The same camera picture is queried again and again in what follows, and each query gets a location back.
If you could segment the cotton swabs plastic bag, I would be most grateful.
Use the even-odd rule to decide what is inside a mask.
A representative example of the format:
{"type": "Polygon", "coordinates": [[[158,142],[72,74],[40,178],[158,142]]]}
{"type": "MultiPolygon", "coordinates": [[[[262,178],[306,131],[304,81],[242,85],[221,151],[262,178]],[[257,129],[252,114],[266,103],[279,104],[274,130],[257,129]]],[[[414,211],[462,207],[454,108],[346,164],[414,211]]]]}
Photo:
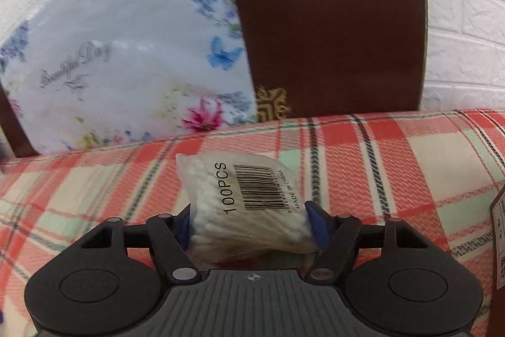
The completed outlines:
{"type": "Polygon", "coordinates": [[[197,260],[317,250],[296,176],[282,162],[236,151],[179,153],[175,162],[190,203],[189,251],[197,260]]]}

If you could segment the plaid red bedspread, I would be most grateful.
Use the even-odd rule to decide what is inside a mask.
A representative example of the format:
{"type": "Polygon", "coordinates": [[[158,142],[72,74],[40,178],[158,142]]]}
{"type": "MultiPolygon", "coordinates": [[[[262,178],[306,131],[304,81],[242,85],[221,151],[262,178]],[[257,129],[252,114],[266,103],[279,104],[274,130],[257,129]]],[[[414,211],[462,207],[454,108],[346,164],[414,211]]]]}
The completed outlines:
{"type": "Polygon", "coordinates": [[[1,165],[1,333],[485,334],[504,115],[261,123],[1,165]]]}

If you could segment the brown cardboard storage box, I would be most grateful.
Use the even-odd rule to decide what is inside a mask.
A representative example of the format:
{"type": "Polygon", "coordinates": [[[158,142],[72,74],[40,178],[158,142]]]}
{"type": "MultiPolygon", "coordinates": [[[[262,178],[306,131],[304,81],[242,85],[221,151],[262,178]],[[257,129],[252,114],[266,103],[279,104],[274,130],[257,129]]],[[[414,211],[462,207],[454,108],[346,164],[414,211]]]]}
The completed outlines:
{"type": "Polygon", "coordinates": [[[505,337],[505,230],[504,230],[505,186],[490,206],[493,230],[493,275],[494,285],[491,296],[490,321],[487,336],[505,337]]]}

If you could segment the floral pillow in plastic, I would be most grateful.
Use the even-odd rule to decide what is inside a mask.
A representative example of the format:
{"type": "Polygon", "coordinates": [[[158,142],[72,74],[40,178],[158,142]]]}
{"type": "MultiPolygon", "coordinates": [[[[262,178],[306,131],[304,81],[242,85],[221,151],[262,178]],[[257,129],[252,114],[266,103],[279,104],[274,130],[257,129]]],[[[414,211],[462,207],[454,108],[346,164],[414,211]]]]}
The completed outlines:
{"type": "Polygon", "coordinates": [[[235,0],[42,0],[1,44],[1,83],[41,154],[256,121],[235,0]]]}

